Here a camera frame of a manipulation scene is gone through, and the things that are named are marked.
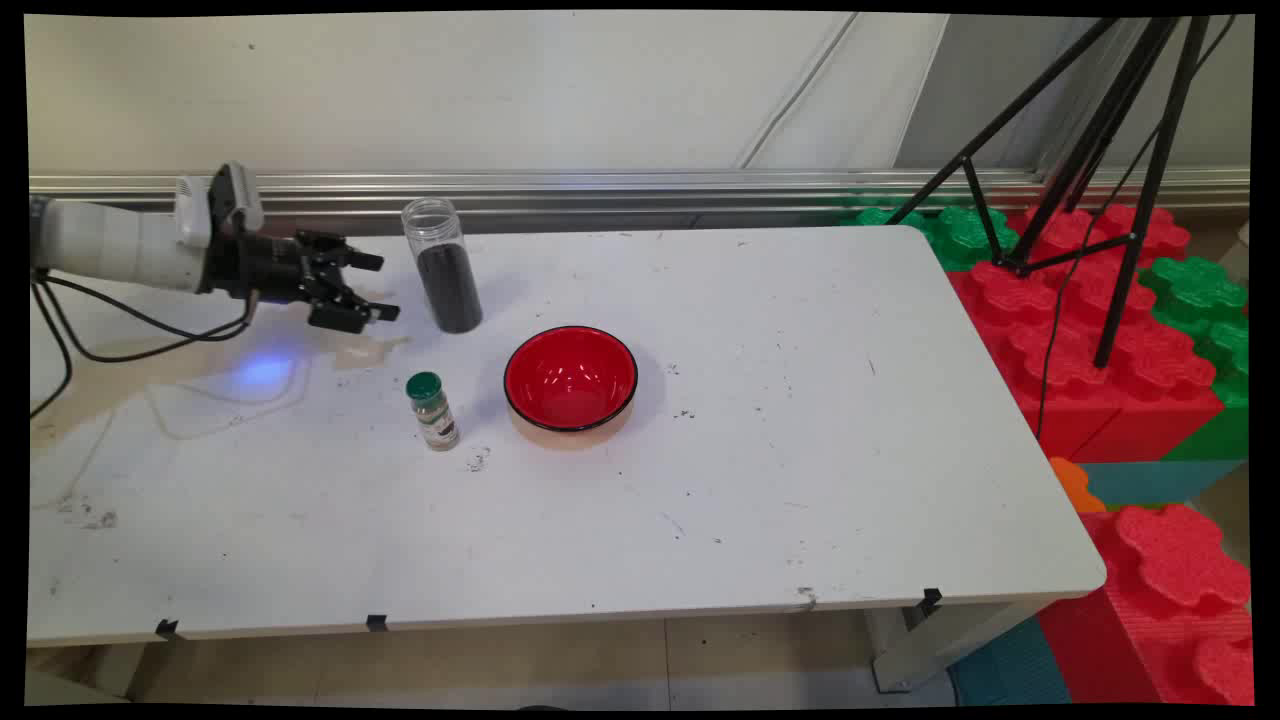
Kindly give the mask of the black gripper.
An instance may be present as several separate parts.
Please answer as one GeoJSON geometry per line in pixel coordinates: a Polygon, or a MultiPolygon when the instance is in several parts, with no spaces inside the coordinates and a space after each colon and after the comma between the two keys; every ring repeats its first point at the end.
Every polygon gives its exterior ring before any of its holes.
{"type": "Polygon", "coordinates": [[[396,322],[401,307],[371,302],[343,283],[305,284],[305,277],[339,277],[344,268],[380,272],[384,256],[349,245],[343,234],[298,231],[297,236],[216,232],[205,254],[205,291],[233,299],[256,292],[266,304],[307,304],[307,323],[346,334],[362,334],[379,322],[396,322]]]}

